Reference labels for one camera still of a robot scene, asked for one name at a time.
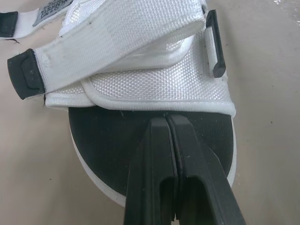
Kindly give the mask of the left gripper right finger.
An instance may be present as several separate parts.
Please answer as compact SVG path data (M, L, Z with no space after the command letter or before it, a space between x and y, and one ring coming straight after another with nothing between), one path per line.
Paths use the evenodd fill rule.
M244 225L246 222L221 163L181 115L167 119L179 176L176 218L181 225Z

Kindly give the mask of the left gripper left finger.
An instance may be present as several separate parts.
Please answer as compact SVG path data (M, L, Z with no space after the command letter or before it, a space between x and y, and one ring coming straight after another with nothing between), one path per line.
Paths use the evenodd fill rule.
M175 218L177 168L165 118L147 125L130 163L124 224L170 225Z

